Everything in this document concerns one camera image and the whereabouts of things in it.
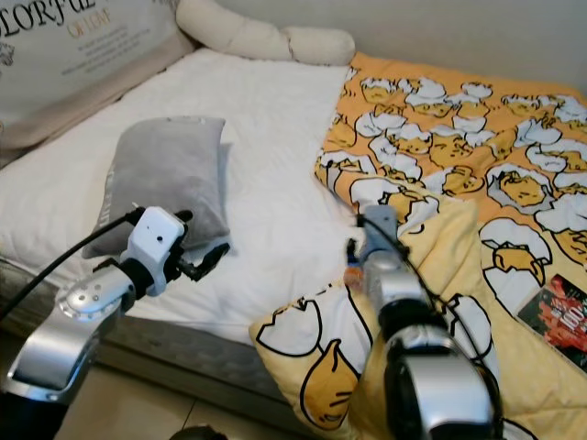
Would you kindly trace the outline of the cream long bolster pillow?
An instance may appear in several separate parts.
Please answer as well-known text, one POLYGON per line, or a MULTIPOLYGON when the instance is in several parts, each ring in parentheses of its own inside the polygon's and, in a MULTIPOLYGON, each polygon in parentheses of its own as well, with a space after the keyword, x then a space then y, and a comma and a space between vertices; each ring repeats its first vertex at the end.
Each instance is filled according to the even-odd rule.
POLYGON ((344 66, 357 53, 355 39, 343 29, 280 27, 232 12, 217 0, 179 0, 176 22, 201 45, 240 58, 344 66))

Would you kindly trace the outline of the dark robot foot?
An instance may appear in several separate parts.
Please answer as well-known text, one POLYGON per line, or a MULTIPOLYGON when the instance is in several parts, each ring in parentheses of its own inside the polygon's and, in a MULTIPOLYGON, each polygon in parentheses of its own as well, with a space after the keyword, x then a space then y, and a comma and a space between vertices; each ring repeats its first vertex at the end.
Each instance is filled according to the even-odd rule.
POLYGON ((173 433, 168 440, 229 440, 229 437, 210 424, 194 424, 173 433))

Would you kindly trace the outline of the yellow cartoon egg print quilt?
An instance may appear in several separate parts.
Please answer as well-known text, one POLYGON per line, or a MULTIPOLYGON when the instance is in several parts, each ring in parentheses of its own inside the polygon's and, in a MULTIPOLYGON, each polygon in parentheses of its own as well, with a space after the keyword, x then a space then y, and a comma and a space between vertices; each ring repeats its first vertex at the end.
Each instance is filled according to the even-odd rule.
MULTIPOLYGON (((504 440, 587 440, 587 374, 515 317, 553 275, 587 291, 587 97, 358 54, 315 172, 352 224, 365 206, 393 206, 453 338, 495 377, 504 440)), ((361 269, 251 333, 315 435, 393 440, 361 269)))

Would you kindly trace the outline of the grey bed base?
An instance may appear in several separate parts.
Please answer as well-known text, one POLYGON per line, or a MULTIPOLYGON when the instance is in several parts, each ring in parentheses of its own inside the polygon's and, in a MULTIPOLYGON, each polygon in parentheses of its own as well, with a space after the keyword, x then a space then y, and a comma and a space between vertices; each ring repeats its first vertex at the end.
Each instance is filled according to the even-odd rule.
POLYGON ((94 365, 120 370, 294 436, 308 436, 255 348, 179 324, 122 317, 94 365))

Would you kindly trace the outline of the white quilted mattress pad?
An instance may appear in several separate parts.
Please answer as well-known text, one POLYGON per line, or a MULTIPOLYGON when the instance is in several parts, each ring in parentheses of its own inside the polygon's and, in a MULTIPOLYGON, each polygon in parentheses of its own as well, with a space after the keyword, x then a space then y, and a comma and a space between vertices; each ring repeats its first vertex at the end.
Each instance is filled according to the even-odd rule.
POLYGON ((204 280, 173 281, 135 318, 250 344, 252 323, 338 280, 352 232, 316 179, 347 70, 200 49, 0 175, 0 263, 16 285, 96 226, 123 130, 172 115, 222 118, 232 248, 204 280))

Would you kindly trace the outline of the beige lettered headboard cushion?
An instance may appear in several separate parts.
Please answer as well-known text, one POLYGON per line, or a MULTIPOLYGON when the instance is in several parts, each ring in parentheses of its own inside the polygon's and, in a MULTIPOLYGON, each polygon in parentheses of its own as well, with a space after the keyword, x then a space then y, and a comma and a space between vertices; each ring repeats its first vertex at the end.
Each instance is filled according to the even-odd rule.
POLYGON ((179 0, 1 0, 4 152, 61 135, 193 53, 179 0))

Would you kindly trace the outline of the dark red cover book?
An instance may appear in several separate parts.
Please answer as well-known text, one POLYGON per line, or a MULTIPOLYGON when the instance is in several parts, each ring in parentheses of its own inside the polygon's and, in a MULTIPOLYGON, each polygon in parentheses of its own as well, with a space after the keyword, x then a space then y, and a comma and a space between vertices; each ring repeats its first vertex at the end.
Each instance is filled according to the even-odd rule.
POLYGON ((553 275, 515 317, 587 374, 587 291, 553 275))

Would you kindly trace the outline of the grey plush pillow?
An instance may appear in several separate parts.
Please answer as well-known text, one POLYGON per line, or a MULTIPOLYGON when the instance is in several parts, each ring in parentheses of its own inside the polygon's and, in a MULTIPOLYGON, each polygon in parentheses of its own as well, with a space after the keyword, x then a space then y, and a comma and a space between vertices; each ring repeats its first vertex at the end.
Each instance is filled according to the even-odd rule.
POLYGON ((164 116, 122 131, 105 177, 99 224, 134 208, 189 211, 181 249, 196 250, 230 234, 223 176, 226 120, 211 116, 164 116))

